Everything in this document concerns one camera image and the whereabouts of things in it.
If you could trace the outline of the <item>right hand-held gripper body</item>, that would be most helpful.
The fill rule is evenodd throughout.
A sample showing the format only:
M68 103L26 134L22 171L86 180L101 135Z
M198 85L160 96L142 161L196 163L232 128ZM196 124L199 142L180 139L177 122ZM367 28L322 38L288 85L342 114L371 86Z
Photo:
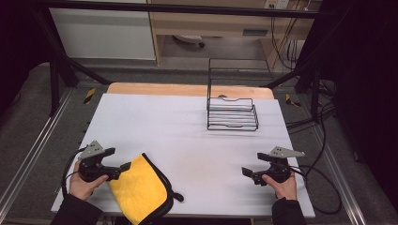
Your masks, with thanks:
M290 176L288 158L304 157L304 152L276 146L268 154L270 168L268 175L278 183L285 182Z

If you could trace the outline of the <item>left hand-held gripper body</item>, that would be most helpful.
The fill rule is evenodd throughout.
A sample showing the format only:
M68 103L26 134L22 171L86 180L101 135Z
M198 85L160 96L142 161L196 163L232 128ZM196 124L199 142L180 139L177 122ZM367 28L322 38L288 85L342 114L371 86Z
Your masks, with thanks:
M93 141L79 155L79 174L85 182L92 182L104 174L108 176L109 170L102 165L104 157L100 156L103 150L97 141Z

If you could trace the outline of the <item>yellow cloth with black trim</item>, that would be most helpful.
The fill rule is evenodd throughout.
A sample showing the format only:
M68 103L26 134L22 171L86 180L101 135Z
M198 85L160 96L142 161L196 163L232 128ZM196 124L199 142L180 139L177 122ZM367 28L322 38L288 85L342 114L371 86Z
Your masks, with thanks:
M130 168L109 182L119 208L132 225L148 225L165 216L174 201L184 197L173 191L166 175L143 153Z

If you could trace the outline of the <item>person's left hand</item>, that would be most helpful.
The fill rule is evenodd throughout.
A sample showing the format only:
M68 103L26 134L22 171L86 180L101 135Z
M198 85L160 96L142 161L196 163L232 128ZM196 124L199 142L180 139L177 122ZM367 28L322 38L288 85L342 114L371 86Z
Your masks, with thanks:
M82 201L86 201L92 195L93 191L107 179L108 176L103 175L92 182L85 182L78 173L75 173L69 179L69 193Z

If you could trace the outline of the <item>person's right hand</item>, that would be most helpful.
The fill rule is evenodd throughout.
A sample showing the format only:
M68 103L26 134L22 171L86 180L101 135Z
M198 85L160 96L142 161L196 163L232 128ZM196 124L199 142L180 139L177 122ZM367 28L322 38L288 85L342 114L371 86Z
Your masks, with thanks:
M278 200L286 198L287 200L296 201L298 199L297 182L294 172L291 172L289 177L282 183L278 183L266 174L262 176L262 179L274 189Z

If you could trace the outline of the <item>yellow black floor tape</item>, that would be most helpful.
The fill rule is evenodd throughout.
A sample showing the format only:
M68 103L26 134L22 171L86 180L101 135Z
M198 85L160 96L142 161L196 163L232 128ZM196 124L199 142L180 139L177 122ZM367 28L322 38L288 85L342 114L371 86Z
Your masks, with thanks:
M295 107L301 107L301 104L297 101L294 101L289 94L285 94L285 103Z
M90 88L84 98L84 104L89 104L91 101L91 98L94 96L96 92L96 88Z

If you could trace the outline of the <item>white table mat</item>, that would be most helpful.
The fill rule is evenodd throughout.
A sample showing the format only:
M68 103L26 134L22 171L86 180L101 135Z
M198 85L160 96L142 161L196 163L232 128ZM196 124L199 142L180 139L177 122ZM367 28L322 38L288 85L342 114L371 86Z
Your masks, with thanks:
M274 191L241 170L267 169L257 155L292 143L278 101L257 99L254 105L256 131L209 130L205 97L105 94L83 143L113 147L103 160L107 166L146 154L184 197L170 210L172 217L265 218Z

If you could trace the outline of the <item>wooden table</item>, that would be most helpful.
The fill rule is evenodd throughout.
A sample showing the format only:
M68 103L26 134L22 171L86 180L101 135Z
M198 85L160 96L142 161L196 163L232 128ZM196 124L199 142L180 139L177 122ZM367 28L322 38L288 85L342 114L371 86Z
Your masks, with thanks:
M207 86L196 84L114 82L107 94L206 97ZM272 91L262 87L212 85L212 97L274 99Z

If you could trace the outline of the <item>white cabinet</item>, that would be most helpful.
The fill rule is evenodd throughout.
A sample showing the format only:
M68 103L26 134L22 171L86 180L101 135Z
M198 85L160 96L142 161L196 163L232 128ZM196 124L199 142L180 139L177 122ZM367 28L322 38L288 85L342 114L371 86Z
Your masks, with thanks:
M69 57L156 58L147 12L51 8Z

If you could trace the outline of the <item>office chair base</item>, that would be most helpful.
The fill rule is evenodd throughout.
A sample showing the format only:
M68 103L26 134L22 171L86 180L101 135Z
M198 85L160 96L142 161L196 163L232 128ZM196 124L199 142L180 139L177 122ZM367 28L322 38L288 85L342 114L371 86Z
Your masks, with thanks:
M178 36L175 35L175 38L190 44L197 44L200 48L204 48L206 44L203 42L203 39L200 36Z

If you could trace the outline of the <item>wooden desk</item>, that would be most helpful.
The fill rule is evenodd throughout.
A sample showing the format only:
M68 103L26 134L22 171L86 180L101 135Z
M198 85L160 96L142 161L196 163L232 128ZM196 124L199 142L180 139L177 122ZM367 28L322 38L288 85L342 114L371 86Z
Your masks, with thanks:
M230 8L264 8L266 0L146 0L149 4L194 5ZM289 0L287 9L304 10L311 0ZM271 66L279 64L286 44L290 40L307 38L312 19L266 18L203 14L150 14L152 31L160 36L205 36L254 38L262 44Z

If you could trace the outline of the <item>aluminium floor rail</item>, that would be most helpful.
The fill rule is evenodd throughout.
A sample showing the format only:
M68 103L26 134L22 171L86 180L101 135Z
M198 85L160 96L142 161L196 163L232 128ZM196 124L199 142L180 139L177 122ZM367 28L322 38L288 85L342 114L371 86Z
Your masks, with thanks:
M346 211L352 225L366 225L366 219L362 214L359 204L351 190L343 170L339 166L336 157L332 154L331 149L327 143L326 132L321 127L314 127L314 135L320 144L322 158L324 159L331 178L341 194L344 210Z
M19 192L21 191L23 184L25 183L29 173L32 171L34 165L36 164L47 141L51 137L59 119L61 118L64 110L69 104L69 100L73 92L74 88L68 88L63 93L59 101L59 108L54 112L52 116L47 119L43 129L40 131L35 142L30 147L29 152L24 158L21 166L18 168L17 172L11 179L4 194L0 197L0 224L5 220L9 209L11 208Z

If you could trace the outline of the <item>white wall socket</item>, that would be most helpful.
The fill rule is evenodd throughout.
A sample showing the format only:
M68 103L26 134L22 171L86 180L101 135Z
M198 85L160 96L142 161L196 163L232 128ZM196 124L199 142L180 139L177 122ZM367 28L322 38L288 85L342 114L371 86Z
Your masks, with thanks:
M287 9L289 0L266 0L264 8Z

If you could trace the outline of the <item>black metal frame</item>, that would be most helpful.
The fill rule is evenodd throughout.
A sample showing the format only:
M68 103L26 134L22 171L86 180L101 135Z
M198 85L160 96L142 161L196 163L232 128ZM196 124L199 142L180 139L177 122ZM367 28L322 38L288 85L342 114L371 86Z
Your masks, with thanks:
M32 0L29 5L34 16L38 29L45 36L47 46L50 48L51 59L66 67L66 73L61 77L69 86L76 86L78 80L73 68L87 75L91 79L105 85L112 81L102 78L100 75L84 67L77 61L71 59L61 46L61 40L55 37L56 29L51 29L48 20L44 18L43 12L49 8L63 9L85 9L101 11L132 11L132 12L156 12L172 14L203 14L203 15L227 15L246 17L266 18L291 18L291 19L324 19L333 17L334 14L327 11L304 11L290 9L255 9L247 7L213 7L194 5L167 5L167 4L141 4L141 3L120 3L120 2L99 2L99 1L68 1L68 0Z

